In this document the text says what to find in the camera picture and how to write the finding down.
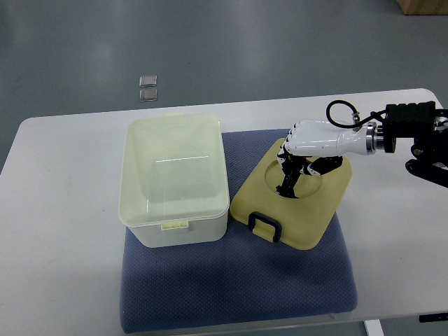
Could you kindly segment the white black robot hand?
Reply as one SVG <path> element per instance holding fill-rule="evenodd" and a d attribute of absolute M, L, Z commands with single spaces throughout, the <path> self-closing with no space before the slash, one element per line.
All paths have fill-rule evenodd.
<path fill-rule="evenodd" d="M 294 187 L 304 176 L 322 176 L 342 166 L 346 153 L 360 155 L 376 151 L 374 133 L 377 125 L 337 127 L 328 121 L 303 120 L 294 125 L 277 153 L 277 162 L 284 174 L 276 187 L 282 197 L 295 198 Z"/>

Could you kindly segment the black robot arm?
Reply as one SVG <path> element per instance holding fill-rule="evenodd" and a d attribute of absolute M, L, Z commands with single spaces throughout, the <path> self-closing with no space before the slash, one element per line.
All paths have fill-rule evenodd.
<path fill-rule="evenodd" d="M 343 125 L 331 116 L 331 108 L 341 104 L 352 111 L 353 123 Z M 447 187 L 447 110 L 437 108 L 434 101 L 388 104 L 382 111 L 373 111 L 361 120 L 356 107 L 344 100 L 335 100 L 326 107 L 326 118 L 340 129 L 359 132 L 362 154 L 376 150 L 394 153 L 398 139 L 412 139 L 414 156 L 405 163 L 413 176 Z"/>

